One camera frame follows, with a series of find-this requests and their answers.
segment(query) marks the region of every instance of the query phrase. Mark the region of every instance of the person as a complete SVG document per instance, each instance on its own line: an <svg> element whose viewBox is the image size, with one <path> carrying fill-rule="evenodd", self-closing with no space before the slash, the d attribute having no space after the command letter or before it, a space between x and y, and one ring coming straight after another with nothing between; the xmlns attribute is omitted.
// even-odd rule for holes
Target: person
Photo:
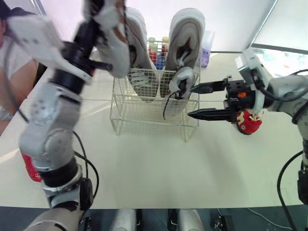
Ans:
<svg viewBox="0 0 308 231"><path fill-rule="evenodd" d="M27 14L21 8L11 10L4 0L0 0L0 135L16 113L16 108L31 92L36 79L37 63L15 42L7 24L10 16Z"/></svg>

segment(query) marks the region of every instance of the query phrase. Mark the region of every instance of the white table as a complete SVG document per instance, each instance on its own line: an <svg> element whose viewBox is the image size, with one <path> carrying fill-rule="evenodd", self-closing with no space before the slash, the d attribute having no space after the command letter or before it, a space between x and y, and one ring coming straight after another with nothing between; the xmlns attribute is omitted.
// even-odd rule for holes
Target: white table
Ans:
<svg viewBox="0 0 308 231"><path fill-rule="evenodd" d="M229 74L240 78L233 58L213 57L201 81L221 80ZM38 87L51 74L47 71ZM82 115L75 128L100 174L93 208L280 205L278 174L283 164L302 149L302 139L288 115L266 113L261 128L252 136L242 135L225 121L200 122L187 143L168 136L117 136L109 120L111 91L112 78L98 73L93 85L83 92ZM37 88L22 104L26 113L36 92ZM222 108L224 95L203 95L201 107ZM40 184L31 181L19 153L18 138L25 126L16 115L0 138L0 205L48 207ZM81 152L76 141L74 148ZM300 161L298 158L289 166L282 180L288 205L301 204L297 196ZM95 185L92 171L90 177Z"/></svg>

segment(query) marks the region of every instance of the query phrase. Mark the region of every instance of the white shirt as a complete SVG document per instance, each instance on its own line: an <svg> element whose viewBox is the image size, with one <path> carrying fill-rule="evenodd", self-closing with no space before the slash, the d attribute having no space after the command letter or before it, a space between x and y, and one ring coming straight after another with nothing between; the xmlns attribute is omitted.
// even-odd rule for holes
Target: white shirt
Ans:
<svg viewBox="0 0 308 231"><path fill-rule="evenodd" d="M32 60L12 38L4 36L3 46L0 47L0 67L4 70L9 80L24 65ZM9 120L13 116L0 106L0 121Z"/></svg>

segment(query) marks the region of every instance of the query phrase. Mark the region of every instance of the white wire basket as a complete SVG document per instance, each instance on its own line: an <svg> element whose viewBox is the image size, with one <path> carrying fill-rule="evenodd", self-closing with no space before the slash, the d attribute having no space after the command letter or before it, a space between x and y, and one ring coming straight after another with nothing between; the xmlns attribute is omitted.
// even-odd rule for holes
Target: white wire basket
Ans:
<svg viewBox="0 0 308 231"><path fill-rule="evenodd" d="M136 87L133 76L142 73L157 76L153 89ZM199 94L192 93L188 100L169 99L168 108L171 116L164 116L166 97L161 97L161 84L165 78L172 78L175 71L131 69L125 78L115 78L112 94L110 119L117 135L122 132L165 135L181 137L187 142L199 127L199 121L189 117L189 112L199 109ZM195 85L200 83L200 68L194 70Z"/></svg>

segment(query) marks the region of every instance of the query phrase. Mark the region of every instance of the red toy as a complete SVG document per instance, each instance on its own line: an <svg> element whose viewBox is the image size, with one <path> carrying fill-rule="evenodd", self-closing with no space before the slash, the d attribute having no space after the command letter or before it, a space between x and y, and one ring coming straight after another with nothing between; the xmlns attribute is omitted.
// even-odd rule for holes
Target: red toy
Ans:
<svg viewBox="0 0 308 231"><path fill-rule="evenodd" d="M252 115L247 110L236 115L237 128L244 135L251 135L257 131L262 124L262 120L258 115Z"/></svg>

